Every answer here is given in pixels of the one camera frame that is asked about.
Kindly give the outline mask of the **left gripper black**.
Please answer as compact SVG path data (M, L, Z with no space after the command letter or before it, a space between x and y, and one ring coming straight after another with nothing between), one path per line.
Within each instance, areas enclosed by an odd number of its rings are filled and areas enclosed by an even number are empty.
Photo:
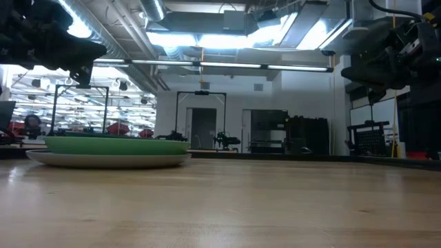
M78 38L55 21L34 23L19 13L1 15L1 63L70 71L77 88L91 88L93 61L107 54L104 45Z

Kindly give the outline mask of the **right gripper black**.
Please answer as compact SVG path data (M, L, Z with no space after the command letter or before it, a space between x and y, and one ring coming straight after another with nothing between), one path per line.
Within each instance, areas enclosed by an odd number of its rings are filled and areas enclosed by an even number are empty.
M385 97L388 89L431 85L440 77L440 39L433 28L390 30L384 40L385 59L359 61L342 69L341 75L372 89L370 105Z

